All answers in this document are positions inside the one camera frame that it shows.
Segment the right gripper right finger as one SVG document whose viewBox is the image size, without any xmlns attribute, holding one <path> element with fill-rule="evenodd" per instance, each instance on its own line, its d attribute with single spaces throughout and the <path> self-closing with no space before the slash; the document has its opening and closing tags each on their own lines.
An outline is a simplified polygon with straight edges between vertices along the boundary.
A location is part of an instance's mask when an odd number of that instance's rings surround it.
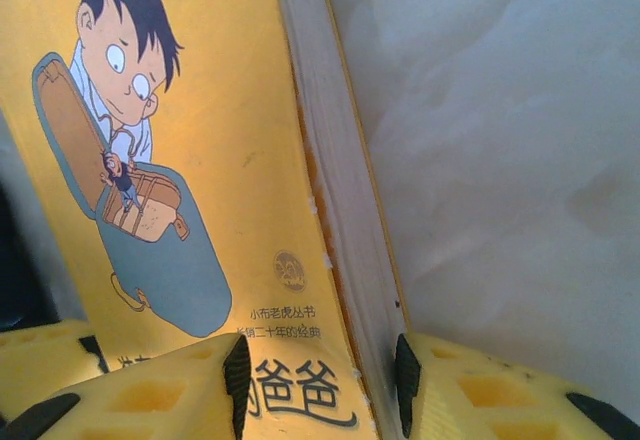
<svg viewBox="0 0 640 440">
<path fill-rule="evenodd" d="M 395 376 L 407 439 L 639 436 L 638 423 L 578 384 L 430 335 L 399 335 Z"/>
</svg>

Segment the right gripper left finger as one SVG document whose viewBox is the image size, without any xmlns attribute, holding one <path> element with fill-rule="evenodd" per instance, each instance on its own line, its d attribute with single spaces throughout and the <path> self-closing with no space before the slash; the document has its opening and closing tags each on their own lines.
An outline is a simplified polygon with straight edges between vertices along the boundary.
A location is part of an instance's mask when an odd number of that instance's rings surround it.
<svg viewBox="0 0 640 440">
<path fill-rule="evenodd" d="M 250 353 L 227 333 L 109 370 L 88 324 L 1 335 L 4 439 L 240 439 Z"/>
</svg>

